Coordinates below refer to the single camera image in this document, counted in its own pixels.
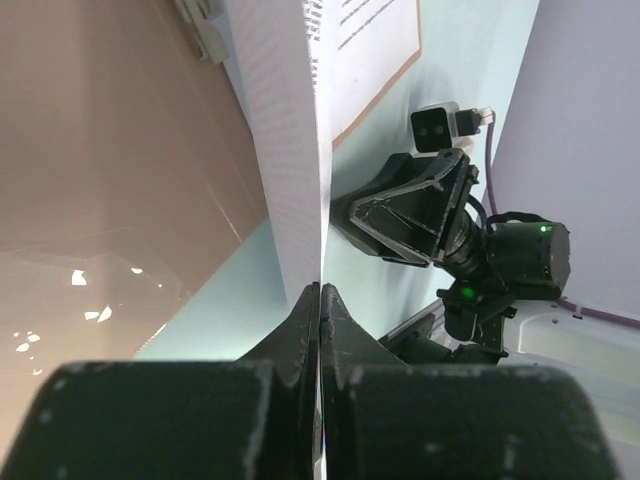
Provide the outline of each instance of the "glossy brown surface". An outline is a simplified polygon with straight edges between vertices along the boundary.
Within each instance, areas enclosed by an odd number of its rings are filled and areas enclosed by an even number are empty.
[[[266,218],[171,0],[0,2],[0,455],[60,363],[131,357]]]

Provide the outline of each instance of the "green led indicator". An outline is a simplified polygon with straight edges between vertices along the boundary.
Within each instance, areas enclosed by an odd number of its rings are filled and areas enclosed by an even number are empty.
[[[475,298],[476,292],[473,290],[473,288],[463,287],[462,296],[468,300],[472,300],[473,298]]]

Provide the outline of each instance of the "cable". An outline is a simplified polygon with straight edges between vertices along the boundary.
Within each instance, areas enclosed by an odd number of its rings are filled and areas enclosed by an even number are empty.
[[[488,119],[489,115],[484,115],[483,119]],[[493,130],[496,124],[496,112],[491,110],[490,114],[491,120],[487,120],[485,124],[488,124],[487,127],[487,136],[485,140],[485,148],[484,148],[484,171],[485,177],[487,181],[487,198],[489,200],[489,210],[491,211],[491,215],[496,215],[498,212],[498,207],[496,206],[495,192],[493,189],[493,178],[491,175],[491,151],[493,149]],[[582,318],[581,315],[586,315],[588,317],[596,318],[598,320],[602,320],[606,323],[611,323],[613,325],[620,325],[623,327],[633,328],[635,330],[640,330],[640,321],[631,318],[625,317],[623,315],[616,315],[615,313],[603,312],[602,310],[596,310],[594,308],[583,307],[579,309],[579,305],[577,303],[572,302],[567,297],[562,297],[556,301],[556,304],[562,308],[563,310],[567,310],[573,314],[577,314],[576,318]]]

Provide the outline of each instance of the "purple cable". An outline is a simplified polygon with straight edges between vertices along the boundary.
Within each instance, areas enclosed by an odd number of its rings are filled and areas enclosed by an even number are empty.
[[[489,210],[491,210],[491,215],[495,215],[498,212],[498,207],[496,206],[496,198],[493,190],[493,179],[491,177],[491,151],[493,149],[493,130],[496,124],[496,112],[492,111],[491,114],[493,116],[493,122],[491,122],[487,128],[487,137],[484,148],[484,171],[487,179],[487,198],[489,200]],[[560,308],[568,310],[571,313],[576,313],[576,311],[578,310],[578,305],[571,302],[566,297],[557,300],[556,303]],[[603,322],[640,330],[640,321],[630,317],[616,315],[615,313],[603,312],[601,310],[595,310],[588,307],[583,307],[580,310],[580,313],[582,315],[586,315],[587,317],[597,318],[598,320],[602,320]]]

